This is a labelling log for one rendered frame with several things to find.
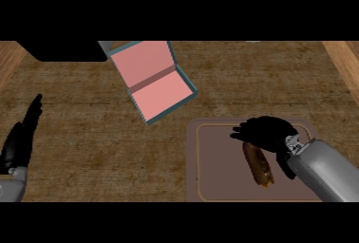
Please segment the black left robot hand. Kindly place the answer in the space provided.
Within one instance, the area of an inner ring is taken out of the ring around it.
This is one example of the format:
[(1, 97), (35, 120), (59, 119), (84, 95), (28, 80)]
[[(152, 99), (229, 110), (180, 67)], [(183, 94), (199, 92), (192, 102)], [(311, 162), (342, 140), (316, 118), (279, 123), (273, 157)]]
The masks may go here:
[(31, 160), (33, 134), (41, 116), (41, 94), (32, 100), (23, 120), (11, 128), (0, 152), (0, 175), (16, 167), (26, 167)]

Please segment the pink and teal open box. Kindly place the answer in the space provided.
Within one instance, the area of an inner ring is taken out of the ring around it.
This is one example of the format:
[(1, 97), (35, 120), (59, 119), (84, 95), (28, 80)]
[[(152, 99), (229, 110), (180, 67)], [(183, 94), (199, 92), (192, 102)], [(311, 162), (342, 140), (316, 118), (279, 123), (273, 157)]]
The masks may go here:
[(146, 125), (197, 95), (177, 63), (169, 41), (132, 41), (107, 52)]

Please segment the black appliance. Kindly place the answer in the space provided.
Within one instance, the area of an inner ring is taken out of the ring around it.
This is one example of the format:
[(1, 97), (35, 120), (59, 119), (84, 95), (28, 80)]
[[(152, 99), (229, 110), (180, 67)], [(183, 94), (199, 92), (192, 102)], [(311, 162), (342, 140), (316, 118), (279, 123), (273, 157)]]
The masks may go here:
[(104, 62), (107, 57), (97, 41), (17, 40), (41, 62)]

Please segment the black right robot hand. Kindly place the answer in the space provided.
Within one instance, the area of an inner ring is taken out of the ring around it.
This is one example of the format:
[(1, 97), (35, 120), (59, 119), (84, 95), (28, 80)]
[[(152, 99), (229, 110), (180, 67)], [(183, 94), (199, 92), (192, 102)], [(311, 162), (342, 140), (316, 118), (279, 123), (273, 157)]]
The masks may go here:
[(230, 137), (243, 142), (249, 142), (255, 147), (276, 154), (276, 161), (289, 179), (295, 178), (295, 173), (288, 166), (289, 149), (286, 147), (286, 137), (296, 136), (296, 130), (291, 124), (274, 117), (261, 116), (251, 118), (233, 128)]

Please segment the pale wooden side panel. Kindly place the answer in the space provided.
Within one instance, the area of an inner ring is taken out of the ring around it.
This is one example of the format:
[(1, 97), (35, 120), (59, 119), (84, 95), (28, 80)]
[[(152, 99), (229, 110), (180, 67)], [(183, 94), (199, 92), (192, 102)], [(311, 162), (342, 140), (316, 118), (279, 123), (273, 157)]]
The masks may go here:
[(359, 41), (323, 41), (322, 44), (359, 105)]

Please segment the brown wooden side panel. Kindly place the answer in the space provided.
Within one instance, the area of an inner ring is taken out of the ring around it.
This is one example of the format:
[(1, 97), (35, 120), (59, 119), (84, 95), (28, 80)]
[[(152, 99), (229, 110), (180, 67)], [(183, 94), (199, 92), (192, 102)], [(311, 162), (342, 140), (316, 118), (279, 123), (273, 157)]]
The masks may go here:
[(13, 75), (13, 71), (26, 55), (16, 41), (0, 41), (0, 90)]

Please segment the brown rectangular tray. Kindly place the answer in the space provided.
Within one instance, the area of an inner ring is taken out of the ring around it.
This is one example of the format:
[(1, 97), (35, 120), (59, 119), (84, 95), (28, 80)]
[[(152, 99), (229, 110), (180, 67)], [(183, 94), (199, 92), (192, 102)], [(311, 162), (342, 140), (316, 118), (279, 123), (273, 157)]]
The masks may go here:
[(274, 183), (257, 184), (242, 153), (230, 138), (245, 118), (199, 118), (186, 127), (186, 199), (190, 202), (319, 202), (296, 178), (289, 180), (273, 153), (262, 151)]

